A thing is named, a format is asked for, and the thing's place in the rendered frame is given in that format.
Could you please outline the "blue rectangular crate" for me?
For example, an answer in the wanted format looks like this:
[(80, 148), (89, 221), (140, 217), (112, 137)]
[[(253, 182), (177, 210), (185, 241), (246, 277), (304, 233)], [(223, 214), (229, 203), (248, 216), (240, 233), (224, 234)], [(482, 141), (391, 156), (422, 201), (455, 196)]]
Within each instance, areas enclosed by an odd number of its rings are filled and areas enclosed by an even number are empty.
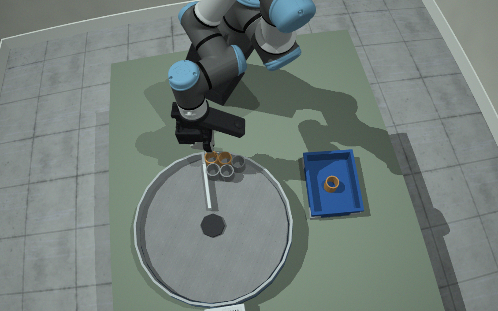
[[(364, 211), (352, 149), (304, 152), (302, 166), (308, 195), (309, 219), (355, 216)], [(324, 183), (329, 176), (339, 179), (339, 185), (334, 192), (324, 189)]]

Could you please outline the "bronze bushing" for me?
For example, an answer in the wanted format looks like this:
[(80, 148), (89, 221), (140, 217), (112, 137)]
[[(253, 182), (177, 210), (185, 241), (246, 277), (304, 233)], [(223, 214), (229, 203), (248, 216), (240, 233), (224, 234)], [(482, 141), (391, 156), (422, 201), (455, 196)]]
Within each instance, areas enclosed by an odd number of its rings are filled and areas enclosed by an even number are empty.
[[(333, 182), (335, 184), (335, 187), (330, 187), (327, 182)], [(327, 191), (327, 192), (334, 192), (337, 187), (339, 185), (339, 180), (338, 178), (336, 178), (335, 176), (329, 176), (327, 178), (327, 180), (325, 181), (324, 183), (324, 189)]]
[[(221, 161), (222, 161), (223, 159), (225, 159), (225, 158), (230, 159), (230, 161), (229, 161), (229, 162), (227, 162), (227, 163), (222, 163)], [(222, 153), (218, 156), (218, 161), (219, 161), (220, 167), (221, 167), (221, 166), (223, 166), (224, 164), (230, 164), (230, 165), (232, 165), (232, 164), (231, 164), (231, 160), (232, 160), (232, 156), (231, 156), (231, 154), (230, 154), (230, 153), (228, 153), (228, 152), (222, 152)]]
[[(208, 159), (211, 158), (211, 157), (215, 157), (217, 159), (214, 162), (208, 162)], [(205, 156), (204, 156), (204, 159), (206, 161), (206, 165), (211, 164), (211, 163), (216, 163), (216, 164), (219, 165), (218, 154), (216, 152), (212, 152), (212, 154), (206, 153)]]

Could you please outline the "grey metal sleeve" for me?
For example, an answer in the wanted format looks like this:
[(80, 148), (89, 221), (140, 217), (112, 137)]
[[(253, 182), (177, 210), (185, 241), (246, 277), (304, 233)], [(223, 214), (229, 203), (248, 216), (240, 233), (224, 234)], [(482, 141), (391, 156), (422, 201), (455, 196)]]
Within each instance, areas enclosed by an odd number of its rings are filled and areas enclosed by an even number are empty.
[[(234, 166), (234, 163), (236, 163), (236, 162), (241, 162), (241, 163), (243, 163), (243, 165), (242, 166)], [(234, 172), (236, 172), (236, 173), (241, 173), (245, 170), (245, 159), (243, 156), (237, 155), (237, 156), (232, 157), (231, 164), (232, 164), (232, 167), (234, 168)]]
[[(218, 170), (218, 172), (215, 174), (215, 175), (211, 175), (209, 174), (209, 172), (211, 170)], [(212, 181), (217, 181), (221, 178), (221, 175), (220, 175), (220, 166), (216, 163), (211, 163), (211, 164), (208, 164), (208, 166), (206, 166), (206, 173), (207, 173), (207, 176), (210, 180)]]
[[(226, 170), (230, 170), (232, 172), (232, 174), (229, 176), (224, 176), (223, 172), (225, 172)], [(220, 174), (221, 174), (221, 178), (224, 182), (231, 182), (234, 179), (234, 168), (230, 164), (224, 164), (220, 168)]]

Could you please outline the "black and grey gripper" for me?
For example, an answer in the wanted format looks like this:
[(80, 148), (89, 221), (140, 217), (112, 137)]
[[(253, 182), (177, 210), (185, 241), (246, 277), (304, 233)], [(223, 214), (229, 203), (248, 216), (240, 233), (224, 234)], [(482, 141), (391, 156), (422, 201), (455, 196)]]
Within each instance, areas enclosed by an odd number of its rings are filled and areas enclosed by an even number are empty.
[[(175, 135), (179, 144), (193, 144), (190, 145), (191, 148), (204, 150), (206, 153), (212, 154), (215, 145), (214, 130), (199, 126), (199, 123), (207, 118), (210, 111), (207, 100), (206, 104), (207, 109), (203, 117), (195, 120), (188, 120), (182, 117), (177, 103), (173, 102), (171, 107), (171, 119), (176, 119)], [(195, 142), (197, 143), (195, 144)]]

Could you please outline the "grey round turntable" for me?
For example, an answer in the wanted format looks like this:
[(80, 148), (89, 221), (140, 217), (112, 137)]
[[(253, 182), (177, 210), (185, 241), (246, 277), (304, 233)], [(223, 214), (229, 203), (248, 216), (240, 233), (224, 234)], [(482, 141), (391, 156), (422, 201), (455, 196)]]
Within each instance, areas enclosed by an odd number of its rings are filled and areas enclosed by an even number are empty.
[(147, 186), (134, 218), (134, 246), (151, 280), (172, 298), (204, 311), (245, 311), (243, 302), (285, 265), (290, 203), (249, 157), (231, 182), (210, 180), (205, 154), (174, 161)]

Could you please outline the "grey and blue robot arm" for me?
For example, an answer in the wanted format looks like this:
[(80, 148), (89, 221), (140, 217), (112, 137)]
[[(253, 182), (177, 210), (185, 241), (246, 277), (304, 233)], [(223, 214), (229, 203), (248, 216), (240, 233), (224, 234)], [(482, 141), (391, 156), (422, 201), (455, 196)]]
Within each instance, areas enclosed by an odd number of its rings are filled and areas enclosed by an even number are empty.
[[(178, 19), (201, 60), (183, 59), (169, 68), (169, 85), (182, 117), (205, 115), (204, 92), (245, 72), (243, 53), (252, 45), (268, 71), (294, 61), (301, 55), (296, 30), (315, 12), (312, 0), (201, 0), (183, 7)], [(209, 108), (199, 126), (238, 138), (245, 135), (245, 119)]]

